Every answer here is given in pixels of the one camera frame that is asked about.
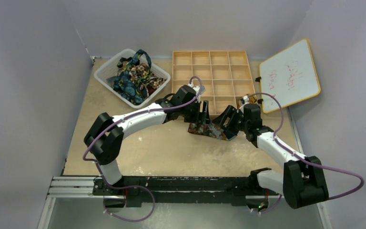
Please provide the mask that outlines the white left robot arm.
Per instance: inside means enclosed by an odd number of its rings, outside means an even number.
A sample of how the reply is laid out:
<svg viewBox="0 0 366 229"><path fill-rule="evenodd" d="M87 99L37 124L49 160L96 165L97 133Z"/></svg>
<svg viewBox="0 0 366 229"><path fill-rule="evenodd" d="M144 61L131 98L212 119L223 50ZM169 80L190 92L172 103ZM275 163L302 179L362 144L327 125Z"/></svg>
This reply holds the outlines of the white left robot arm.
<svg viewBox="0 0 366 229"><path fill-rule="evenodd" d="M123 189L117 157L122 141L133 133L153 125L165 124L178 117L192 117L200 105L203 85L183 85L170 99L162 98L149 106L124 115L100 114L84 137L87 151L95 157L100 174L106 179L104 188L111 195Z"/></svg>

